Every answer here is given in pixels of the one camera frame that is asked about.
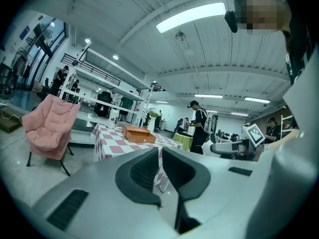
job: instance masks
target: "pink cushion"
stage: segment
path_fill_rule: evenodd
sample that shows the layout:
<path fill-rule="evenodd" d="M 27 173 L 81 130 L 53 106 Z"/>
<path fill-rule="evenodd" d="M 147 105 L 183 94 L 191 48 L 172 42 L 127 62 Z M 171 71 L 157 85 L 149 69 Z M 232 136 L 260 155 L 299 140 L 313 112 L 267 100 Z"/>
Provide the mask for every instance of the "pink cushion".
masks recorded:
<path fill-rule="evenodd" d="M 48 95 L 33 112 L 23 116 L 23 127 L 31 152 L 61 159 L 79 109 L 79 105 Z"/>

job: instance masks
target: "fluorescent light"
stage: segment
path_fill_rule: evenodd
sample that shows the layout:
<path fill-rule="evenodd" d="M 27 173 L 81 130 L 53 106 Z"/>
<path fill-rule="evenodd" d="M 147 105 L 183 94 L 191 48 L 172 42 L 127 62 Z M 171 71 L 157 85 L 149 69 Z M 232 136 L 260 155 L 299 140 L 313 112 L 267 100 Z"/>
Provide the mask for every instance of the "fluorescent light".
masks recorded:
<path fill-rule="evenodd" d="M 248 116 L 248 114 L 238 114 L 238 113 L 231 113 L 233 115 L 238 115 L 238 116 Z"/>
<path fill-rule="evenodd" d="M 196 98 L 223 98 L 222 95 L 198 95 L 195 94 Z"/>
<path fill-rule="evenodd" d="M 206 18 L 216 15 L 224 15 L 226 12 L 226 8 L 224 3 L 217 2 L 217 3 L 211 3 L 199 7 L 195 7 L 189 10 L 185 10 L 179 14 L 176 14 L 161 23 L 156 25 L 156 28 L 160 33 L 164 33 L 165 31 L 168 31 L 172 29 L 173 27 L 185 24 L 187 22 L 200 19 L 200 18 Z"/>
<path fill-rule="evenodd" d="M 270 100 L 267 99 L 260 99 L 260 98 L 245 98 L 246 101 L 253 101 L 253 102 L 259 102 L 263 104 L 269 104 Z"/>

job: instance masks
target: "black cap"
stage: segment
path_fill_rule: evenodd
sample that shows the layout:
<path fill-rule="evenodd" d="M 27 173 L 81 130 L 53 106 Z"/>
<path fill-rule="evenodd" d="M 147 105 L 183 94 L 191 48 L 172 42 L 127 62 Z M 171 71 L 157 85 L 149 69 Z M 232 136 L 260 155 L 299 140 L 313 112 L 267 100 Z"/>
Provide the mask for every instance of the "black cap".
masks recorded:
<path fill-rule="evenodd" d="M 191 101 L 189 104 L 188 104 L 188 106 L 187 106 L 187 108 L 191 108 L 193 105 L 199 105 L 199 103 L 198 103 L 198 101 Z"/>
<path fill-rule="evenodd" d="M 273 121 L 276 123 L 276 119 L 274 117 L 271 117 L 270 119 L 267 120 L 268 123 L 273 122 Z"/>

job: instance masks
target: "wooden box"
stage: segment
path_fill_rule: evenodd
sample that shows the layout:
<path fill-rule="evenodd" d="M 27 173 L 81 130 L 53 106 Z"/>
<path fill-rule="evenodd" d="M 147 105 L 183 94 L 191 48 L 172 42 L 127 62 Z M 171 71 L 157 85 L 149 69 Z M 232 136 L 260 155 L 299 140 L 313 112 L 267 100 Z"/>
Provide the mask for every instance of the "wooden box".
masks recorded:
<path fill-rule="evenodd" d="M 127 130 L 125 138 L 129 142 L 135 143 L 155 143 L 156 137 L 150 132 L 141 132 L 141 131 L 131 131 Z"/>
<path fill-rule="evenodd" d="M 145 129 L 145 128 L 140 128 L 140 127 L 134 127 L 134 126 L 128 126 L 125 125 L 122 127 L 122 134 L 124 136 L 126 136 L 126 131 L 130 130 L 130 131 L 137 131 L 137 132 L 144 132 L 144 133 L 150 133 L 149 130 Z"/>

